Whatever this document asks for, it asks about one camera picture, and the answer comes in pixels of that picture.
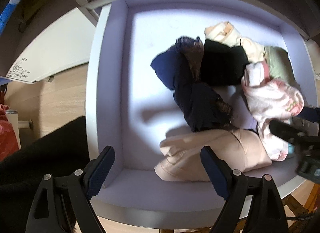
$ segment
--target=pink cloth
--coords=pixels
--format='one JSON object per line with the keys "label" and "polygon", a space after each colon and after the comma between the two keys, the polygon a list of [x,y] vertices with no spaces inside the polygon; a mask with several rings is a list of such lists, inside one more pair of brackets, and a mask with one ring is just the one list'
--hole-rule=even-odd
{"label": "pink cloth", "polygon": [[298,115],[304,105],[300,91],[280,78],[270,81],[266,62],[246,66],[241,85],[248,108],[258,121],[258,133],[271,160],[282,161],[288,154],[288,143],[273,136],[269,122],[273,119],[287,121]]}

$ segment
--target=red bag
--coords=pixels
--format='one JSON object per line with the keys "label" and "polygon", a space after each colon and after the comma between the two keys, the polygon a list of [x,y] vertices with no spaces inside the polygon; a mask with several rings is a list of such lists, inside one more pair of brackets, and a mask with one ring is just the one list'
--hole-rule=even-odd
{"label": "red bag", "polygon": [[12,124],[5,116],[5,111],[8,109],[7,105],[0,104],[0,161],[19,150]]}

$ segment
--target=white cabinet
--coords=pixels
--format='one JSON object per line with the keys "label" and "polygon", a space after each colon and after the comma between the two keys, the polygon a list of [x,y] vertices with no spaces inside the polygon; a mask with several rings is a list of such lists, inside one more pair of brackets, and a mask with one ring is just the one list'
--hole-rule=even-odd
{"label": "white cabinet", "polygon": [[88,62],[94,32],[95,25],[74,8],[44,29],[17,56],[5,77],[34,83]]}

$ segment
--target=white cloth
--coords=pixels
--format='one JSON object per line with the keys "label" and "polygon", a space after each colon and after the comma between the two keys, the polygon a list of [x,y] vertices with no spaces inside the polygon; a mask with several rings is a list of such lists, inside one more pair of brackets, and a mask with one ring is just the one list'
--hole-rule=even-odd
{"label": "white cloth", "polygon": [[235,27],[228,21],[220,22],[204,30],[205,38],[225,44],[229,47],[242,46],[249,62],[264,61],[264,45],[254,42],[250,38],[242,37]]}
{"label": "white cloth", "polygon": [[273,118],[287,121],[298,115],[304,105],[300,91],[279,78],[270,81],[269,68],[264,61],[246,66],[241,85],[248,108],[258,121],[258,133],[267,154],[271,160],[284,160],[288,154],[288,143],[271,134],[269,122]]}

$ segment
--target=wooden floor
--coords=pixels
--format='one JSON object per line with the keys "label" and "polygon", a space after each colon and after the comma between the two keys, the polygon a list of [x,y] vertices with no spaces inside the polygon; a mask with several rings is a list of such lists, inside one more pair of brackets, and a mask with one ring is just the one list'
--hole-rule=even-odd
{"label": "wooden floor", "polygon": [[[57,74],[51,83],[40,81],[33,85],[19,82],[8,84],[5,103],[18,111],[19,120],[33,120],[34,129],[20,130],[21,146],[25,147],[36,139],[54,131],[74,118],[84,115],[87,64]],[[320,81],[317,81],[320,98]],[[304,182],[292,195],[305,204],[313,183]],[[288,216],[293,216],[286,209]],[[156,233],[158,229],[138,228],[100,218],[106,232]]]}

